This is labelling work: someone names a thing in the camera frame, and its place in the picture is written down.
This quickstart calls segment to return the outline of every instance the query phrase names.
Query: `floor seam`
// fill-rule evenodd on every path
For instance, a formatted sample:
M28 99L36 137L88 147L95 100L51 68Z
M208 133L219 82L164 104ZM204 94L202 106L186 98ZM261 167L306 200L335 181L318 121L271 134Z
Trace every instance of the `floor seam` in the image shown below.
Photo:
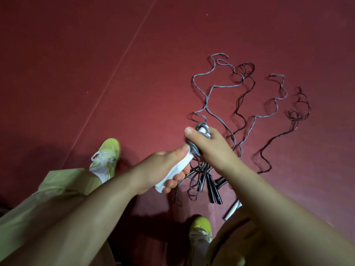
M90 113L90 115L88 116L86 122L84 123L82 129L80 130L80 132L79 132L77 138L75 139L75 141L74 141L74 143L73 143L73 146L72 146L71 149L69 150L68 155L65 157L65 159L64 159L64 161L63 161L63 163L62 163L62 165L60 166L61 169L64 167L65 162L67 161L67 159L68 159L69 156L70 156L70 153L73 151L73 149L74 149L76 143L78 142L78 140L79 140L81 134L83 133L85 127L86 127L87 124L89 123L89 120L91 119L92 114L94 113L96 107L97 107L98 104L100 103L100 101L101 101L102 97L104 96L104 94L105 94L107 88L109 87L109 85L110 85L112 79L114 78L114 76L115 76L115 74L116 74L116 72L117 72L117 70L118 70L118 67L121 65L121 63L122 63L123 59L125 58L125 56L126 56L128 50L131 48L131 45L133 44L133 41L134 41L135 38L137 37L139 31L141 30L141 27L143 26L144 22L145 22L146 19L148 18L149 14L150 14L150 12L152 11L152 9L153 9L154 5L156 4L156 2L157 2L157 0L154 0L153 4L151 5L151 7L149 8L147 14L145 15L145 17L143 18L141 24L139 25L139 27L138 27L138 29L137 29L135 35L133 36L131 42L129 43L127 49L126 49L125 52L123 53L123 55L122 55L120 61L118 62L116 68L114 69L114 71L113 71L113 73L112 73L112 76L110 77L109 81L107 82L106 86L104 87L104 90L102 91L102 93L101 93L99 99L97 100L95 106L94 106L93 109L91 110L91 113Z

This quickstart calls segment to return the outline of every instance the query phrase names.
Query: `khaki pants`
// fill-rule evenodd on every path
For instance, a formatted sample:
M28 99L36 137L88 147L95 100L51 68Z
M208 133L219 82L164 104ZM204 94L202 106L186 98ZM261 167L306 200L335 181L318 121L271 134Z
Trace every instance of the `khaki pants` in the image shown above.
M49 172L37 192L0 218L0 261L70 212L100 185L96 175L82 168ZM241 207L217 233L206 259L212 266L287 265L279 254ZM107 242L90 265L116 265Z

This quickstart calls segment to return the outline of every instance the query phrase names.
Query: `person's right hand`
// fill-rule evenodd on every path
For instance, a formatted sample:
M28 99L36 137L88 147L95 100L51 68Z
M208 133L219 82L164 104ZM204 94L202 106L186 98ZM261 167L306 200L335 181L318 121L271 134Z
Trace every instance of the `person's right hand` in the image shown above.
M202 151L202 156L219 175L224 175L231 166L242 164L234 154L223 136L214 128L209 127L211 139L206 138L194 128L185 129L186 137Z

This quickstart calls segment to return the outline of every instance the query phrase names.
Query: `shoe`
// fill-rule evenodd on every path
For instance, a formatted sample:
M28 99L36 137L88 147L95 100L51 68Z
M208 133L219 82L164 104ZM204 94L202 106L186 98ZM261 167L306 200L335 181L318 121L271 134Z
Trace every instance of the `shoe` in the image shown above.
M116 164L120 154L120 143L116 139L105 140L99 151L91 157L90 172L100 178L102 183L105 183L115 175Z
M208 243L210 243L212 241L212 228L207 218L203 216L198 216L194 219L189 230L189 239L190 252L186 266L194 266L192 260L196 244L198 242L207 241Z

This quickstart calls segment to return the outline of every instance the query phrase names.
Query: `red floor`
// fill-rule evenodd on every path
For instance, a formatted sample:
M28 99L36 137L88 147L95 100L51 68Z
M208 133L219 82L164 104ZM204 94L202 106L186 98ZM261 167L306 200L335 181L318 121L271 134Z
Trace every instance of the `red floor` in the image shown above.
M202 107L191 77L210 69L209 55L224 52L234 65L256 65L255 90L241 108L245 116L265 114L265 103L278 94L278 86L265 76L285 74L290 93L276 116L257 120L244 144L243 161L258 169L253 154L288 129L283 111L291 108L291 94L302 86L311 116L265 151L273 170L263 176L355 241L354 4L2 0L0 202L16 206L48 170L87 168L90 156L109 137L122 144L120 169L179 146L184 128L193 125L189 113ZM204 90L231 82L229 70L217 68L198 78ZM218 89L210 100L211 109L233 129L232 114L242 91ZM224 131L212 118L208 124ZM206 192L196 202L182 193L180 209L166 195L148 191L120 221L113 237L115 253L133 265L179 265L184 252L175 250L185 244L179 238L183 222L203 214L216 233L235 200L228 186L221 195L224 204L213 205Z

